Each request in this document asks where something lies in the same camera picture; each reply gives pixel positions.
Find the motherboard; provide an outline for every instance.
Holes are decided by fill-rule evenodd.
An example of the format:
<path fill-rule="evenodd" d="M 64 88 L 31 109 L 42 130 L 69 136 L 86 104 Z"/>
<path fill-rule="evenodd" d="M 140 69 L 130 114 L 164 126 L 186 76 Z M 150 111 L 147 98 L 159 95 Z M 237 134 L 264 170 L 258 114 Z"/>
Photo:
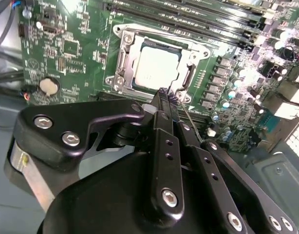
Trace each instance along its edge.
<path fill-rule="evenodd" d="M 237 152 L 299 117 L 299 0 L 24 0 L 20 13 L 30 104 L 146 103 L 163 87 Z"/>

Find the screw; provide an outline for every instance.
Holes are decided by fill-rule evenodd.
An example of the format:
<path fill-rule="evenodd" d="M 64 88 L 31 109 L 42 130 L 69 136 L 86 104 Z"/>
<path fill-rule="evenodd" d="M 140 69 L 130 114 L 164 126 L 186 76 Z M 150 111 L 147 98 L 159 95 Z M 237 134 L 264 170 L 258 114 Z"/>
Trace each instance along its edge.
<path fill-rule="evenodd" d="M 140 112 L 140 111 L 141 111 L 140 107 L 139 107 L 138 105 L 136 105 L 136 104 L 132 104 L 131 107 L 132 107 L 132 109 L 134 109 L 136 112 Z"/>
<path fill-rule="evenodd" d="M 178 204 L 178 199 L 176 195 L 171 192 L 170 190 L 166 189 L 163 190 L 162 192 L 163 200 L 164 202 L 170 206 L 170 207 L 175 207 Z"/>
<path fill-rule="evenodd" d="M 187 131 L 190 130 L 189 126 L 188 126 L 187 124 L 185 124 L 185 123 L 183 124 L 183 127 L 184 127 L 184 129 L 187 130 Z"/>
<path fill-rule="evenodd" d="M 34 124 L 42 129 L 51 128 L 53 123 L 48 117 L 37 117 L 34 120 Z"/>
<path fill-rule="evenodd" d="M 292 232 L 294 230 L 294 228 L 291 226 L 291 224 L 288 222 L 287 219 L 285 219 L 284 217 L 281 217 L 281 220 L 289 231 Z"/>
<path fill-rule="evenodd" d="M 128 43 L 128 44 L 132 43 L 132 37 L 130 35 L 126 35 L 124 37 L 124 40 L 125 40 L 125 43 Z"/>
<path fill-rule="evenodd" d="M 277 231 L 281 231 L 281 225 L 278 223 L 278 221 L 273 217 L 273 216 L 269 216 L 269 219 L 273 225 L 273 227 L 277 230 Z"/>
<path fill-rule="evenodd" d="M 62 141 L 69 146 L 77 146 L 80 143 L 79 137 L 75 133 L 65 133 Z"/>
<path fill-rule="evenodd" d="M 22 15 L 23 15 L 23 17 L 24 18 L 26 18 L 26 19 L 31 19 L 32 18 L 32 12 L 30 11 L 30 10 L 28 10 L 28 9 L 24 9 L 23 11 L 22 11 Z"/>
<path fill-rule="evenodd" d="M 243 229 L 241 221 L 233 213 L 228 213 L 227 219 L 229 223 L 232 225 L 232 227 L 235 228 L 235 230 L 240 232 Z"/>
<path fill-rule="evenodd" d="M 217 146 L 215 144 L 213 144 L 212 142 L 209 143 L 209 145 L 211 146 L 212 149 L 217 150 Z"/>

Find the cpu socket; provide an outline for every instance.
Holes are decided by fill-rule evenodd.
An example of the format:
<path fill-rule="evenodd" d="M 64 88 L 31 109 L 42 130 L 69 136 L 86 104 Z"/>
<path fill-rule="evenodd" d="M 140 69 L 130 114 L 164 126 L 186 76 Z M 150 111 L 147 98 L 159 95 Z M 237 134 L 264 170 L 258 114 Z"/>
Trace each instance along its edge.
<path fill-rule="evenodd" d="M 167 88 L 180 102 L 189 102 L 187 90 L 200 60 L 210 57 L 202 43 L 138 24 L 113 27 L 121 38 L 115 75 L 105 83 L 116 92 L 152 99 Z"/>

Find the cable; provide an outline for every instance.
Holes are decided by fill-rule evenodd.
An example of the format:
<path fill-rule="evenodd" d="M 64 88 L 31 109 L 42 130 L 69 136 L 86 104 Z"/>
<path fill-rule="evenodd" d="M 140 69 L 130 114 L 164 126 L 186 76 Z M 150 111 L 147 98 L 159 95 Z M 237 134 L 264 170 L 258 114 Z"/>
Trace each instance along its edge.
<path fill-rule="evenodd" d="M 5 28 L 4 28 L 1 36 L 0 36 L 0 46 L 1 46 L 2 42 L 4 41 L 4 39 L 6 38 L 8 32 L 10 31 L 11 25 L 12 25 L 13 20 L 14 20 L 14 16 L 15 16 L 15 10 L 11 9 L 8 22 L 7 22 Z"/>
<path fill-rule="evenodd" d="M 0 0 L 0 14 L 10 5 L 12 0 Z"/>
<path fill-rule="evenodd" d="M 22 65 L 23 65 L 21 59 L 19 59 L 17 57 L 14 57 L 14 56 L 11 56 L 9 54 L 6 54 L 5 52 L 2 52 L 2 51 L 0 51 L 0 59 L 6 60 L 10 63 L 13 63 L 13 64 L 17 65 L 17 66 L 22 67 Z"/>

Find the blue wire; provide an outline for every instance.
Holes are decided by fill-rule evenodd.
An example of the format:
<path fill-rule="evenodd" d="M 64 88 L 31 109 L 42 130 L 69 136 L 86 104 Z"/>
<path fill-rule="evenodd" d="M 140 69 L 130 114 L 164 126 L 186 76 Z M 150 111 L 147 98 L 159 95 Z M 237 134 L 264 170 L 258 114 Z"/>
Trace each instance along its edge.
<path fill-rule="evenodd" d="M 15 7 L 19 5 L 21 5 L 21 1 L 16 1 L 15 3 L 12 4 L 12 9 L 15 9 Z"/>

